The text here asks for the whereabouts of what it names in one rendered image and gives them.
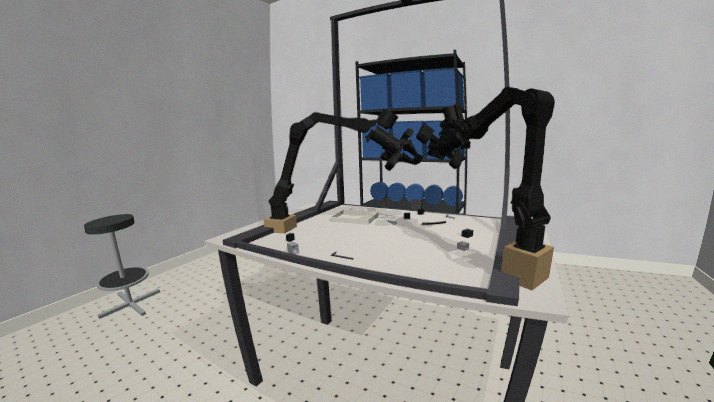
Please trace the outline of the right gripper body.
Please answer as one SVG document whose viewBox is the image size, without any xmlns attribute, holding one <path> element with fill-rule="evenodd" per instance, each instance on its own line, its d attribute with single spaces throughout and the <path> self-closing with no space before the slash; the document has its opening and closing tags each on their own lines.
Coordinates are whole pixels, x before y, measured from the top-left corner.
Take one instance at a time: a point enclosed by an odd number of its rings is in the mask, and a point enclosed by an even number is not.
<svg viewBox="0 0 714 402">
<path fill-rule="evenodd" d="M 384 139 L 384 141 L 381 144 L 382 149 L 386 148 L 387 150 L 389 150 L 390 152 L 392 152 L 394 154 L 388 159 L 387 163 L 385 164 L 385 168 L 388 171 L 390 171 L 396 165 L 397 161 L 402 156 L 402 154 L 400 152 L 401 152 L 402 148 L 405 148 L 407 146 L 407 144 L 409 143 L 409 140 L 407 140 L 407 139 L 409 137 L 411 137 L 413 135 L 413 133 L 414 133 L 414 131 L 412 129 L 407 129 L 403 133 L 400 140 L 395 138 L 393 136 L 394 135 L 393 133 L 387 134 L 386 138 Z M 399 147 L 399 146 L 401 146 L 401 147 Z M 398 148 L 398 151 L 397 151 L 397 148 Z"/>
</svg>

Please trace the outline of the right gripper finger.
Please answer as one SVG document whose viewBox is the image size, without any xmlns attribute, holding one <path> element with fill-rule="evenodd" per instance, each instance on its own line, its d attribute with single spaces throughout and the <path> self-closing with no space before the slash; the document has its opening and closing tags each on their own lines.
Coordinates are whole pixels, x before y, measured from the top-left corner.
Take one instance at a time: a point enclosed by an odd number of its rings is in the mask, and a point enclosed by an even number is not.
<svg viewBox="0 0 714 402">
<path fill-rule="evenodd" d="M 411 141 L 412 141 L 412 140 L 409 141 L 409 143 L 407 144 L 407 146 L 406 146 L 403 150 L 409 152 L 409 153 L 412 154 L 413 156 L 416 156 L 416 155 L 418 155 L 418 153 L 417 153 L 417 151 L 415 150 L 415 148 L 414 148 L 414 146 L 413 146 L 413 144 L 412 144 Z"/>
<path fill-rule="evenodd" d="M 403 159 L 402 157 L 404 157 L 404 159 Z M 402 158 L 402 159 L 401 159 L 401 158 Z M 400 159 L 401 159 L 401 160 L 400 160 Z M 413 165 L 416 165 L 416 164 L 417 164 L 413 159 L 411 159 L 411 158 L 410 158 L 409 156 L 407 156 L 405 153 L 402 154 L 402 156 L 400 157 L 400 159 L 399 159 L 400 161 L 398 160 L 397 163 L 398 163 L 398 162 L 406 162 L 406 163 L 413 164 Z M 396 163 L 396 164 L 397 164 L 397 163 Z"/>
</svg>

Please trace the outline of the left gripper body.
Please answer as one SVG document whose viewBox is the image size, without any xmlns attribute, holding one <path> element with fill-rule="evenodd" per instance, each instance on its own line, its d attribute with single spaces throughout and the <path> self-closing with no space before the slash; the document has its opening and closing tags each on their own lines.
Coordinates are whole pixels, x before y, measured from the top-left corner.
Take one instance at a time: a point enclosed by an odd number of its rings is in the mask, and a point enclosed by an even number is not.
<svg viewBox="0 0 714 402">
<path fill-rule="evenodd" d="M 416 135 L 416 138 L 424 144 L 426 144 L 428 141 L 431 141 L 429 145 L 430 148 L 432 148 L 433 150 L 437 149 L 442 156 L 447 156 L 449 159 L 452 159 L 449 162 L 449 165 L 453 169 L 459 168 L 464 156 L 457 149 L 453 151 L 453 149 L 455 148 L 451 147 L 448 144 L 446 136 L 450 131 L 447 131 L 444 136 L 440 135 L 439 138 L 433 135 L 433 132 L 434 130 L 432 128 L 430 128 L 427 124 L 424 124 L 421 126 L 418 134 Z M 454 152 L 456 153 L 454 154 Z"/>
</svg>

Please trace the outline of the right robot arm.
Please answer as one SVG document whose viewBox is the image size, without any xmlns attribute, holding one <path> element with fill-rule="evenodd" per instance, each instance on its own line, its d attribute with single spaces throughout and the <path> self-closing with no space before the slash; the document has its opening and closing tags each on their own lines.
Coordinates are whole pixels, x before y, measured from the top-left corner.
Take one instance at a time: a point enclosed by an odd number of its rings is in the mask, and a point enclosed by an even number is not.
<svg viewBox="0 0 714 402">
<path fill-rule="evenodd" d="M 371 125 L 374 126 L 376 125 L 376 123 L 379 123 L 377 126 L 380 125 L 383 128 L 385 127 L 386 130 L 388 128 L 391 129 L 397 119 L 397 115 L 386 109 L 383 109 L 381 111 L 381 114 L 379 115 L 377 120 L 368 120 L 366 118 L 345 118 L 314 112 L 299 123 L 292 124 L 290 127 L 289 134 L 290 144 L 286 155 L 282 175 L 275 187 L 273 196 L 269 199 L 269 204 L 275 205 L 271 206 L 272 217 L 270 217 L 270 219 L 283 220 L 290 216 L 288 213 L 287 202 L 285 201 L 287 200 L 287 197 L 292 194 L 292 189 L 294 187 L 294 184 L 291 184 L 291 177 L 300 147 L 299 142 L 301 142 L 301 137 L 302 139 L 305 138 L 308 130 L 311 129 L 315 124 L 317 124 L 315 123 L 315 121 L 326 124 L 344 126 L 361 133 L 366 133 L 369 131 Z M 314 124 L 311 125 L 311 123 Z M 385 129 L 383 130 L 380 127 L 376 127 L 375 130 L 371 129 L 369 134 L 365 136 L 366 142 L 369 142 L 369 140 L 372 139 L 373 141 L 381 145 L 387 134 L 388 132 L 386 132 Z"/>
</svg>

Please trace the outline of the black diagonal bars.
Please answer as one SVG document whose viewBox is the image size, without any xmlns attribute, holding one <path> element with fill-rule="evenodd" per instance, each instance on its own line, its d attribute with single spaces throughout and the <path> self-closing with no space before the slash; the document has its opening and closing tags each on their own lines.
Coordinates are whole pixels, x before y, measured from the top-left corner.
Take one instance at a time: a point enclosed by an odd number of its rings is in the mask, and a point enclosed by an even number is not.
<svg viewBox="0 0 714 402">
<path fill-rule="evenodd" d="M 340 67 L 339 67 L 339 35 L 338 35 L 338 21 L 366 15 L 370 13 L 406 7 L 411 5 L 442 1 L 442 0 L 413 0 L 413 2 L 403 3 L 401 0 L 384 3 L 380 5 L 375 5 L 371 7 L 366 7 L 335 16 L 331 16 L 331 40 L 332 40 L 332 74 L 333 74 L 333 104 L 334 104 L 334 116 L 341 117 L 341 98 L 340 98 Z M 508 46 L 507 46 L 507 31 L 506 31 L 506 16 L 505 16 L 505 4 L 504 0 L 500 1 L 500 13 L 501 13 L 501 27 L 502 27 L 502 41 L 503 41 L 503 59 L 504 59 L 504 80 L 505 87 L 509 86 L 509 65 L 508 65 Z M 343 177 L 343 152 L 342 152 L 342 126 L 334 125 L 335 132 L 335 164 L 330 172 L 330 175 L 326 181 L 326 184 L 321 192 L 321 195 L 317 201 L 314 211 L 321 209 L 328 190 L 332 184 L 332 181 L 336 175 L 337 179 L 337 201 L 341 205 L 345 204 L 344 200 L 344 177 Z M 502 218 L 501 218 L 501 228 L 500 230 L 506 229 L 506 219 L 507 219 L 507 207 L 508 207 L 508 193 L 509 193 L 509 175 L 510 175 L 510 109 L 505 112 L 505 182 L 504 182 L 504 195 L 503 195 L 503 208 L 502 208 Z"/>
</svg>

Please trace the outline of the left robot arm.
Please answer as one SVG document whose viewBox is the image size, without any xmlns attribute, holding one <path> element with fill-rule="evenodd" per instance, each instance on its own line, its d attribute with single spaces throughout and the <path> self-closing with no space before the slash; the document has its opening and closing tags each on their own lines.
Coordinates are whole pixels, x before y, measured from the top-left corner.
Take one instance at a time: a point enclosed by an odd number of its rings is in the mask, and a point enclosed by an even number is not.
<svg viewBox="0 0 714 402">
<path fill-rule="evenodd" d="M 443 108 L 445 119 L 440 123 L 442 131 L 438 135 L 445 135 L 450 131 L 446 139 L 451 147 L 470 149 L 469 139 L 481 139 L 490 124 L 508 109 L 515 104 L 521 106 L 526 123 L 526 141 L 522 182 L 519 188 L 513 188 L 510 202 L 515 223 L 519 226 L 514 247 L 536 253 L 545 248 L 544 225 L 549 224 L 551 219 L 544 207 L 544 194 L 540 183 L 546 127 L 552 117 L 555 100 L 547 91 L 532 88 L 523 91 L 512 88 L 503 88 L 502 92 L 478 114 L 466 119 L 463 117 L 460 104 Z"/>
</svg>

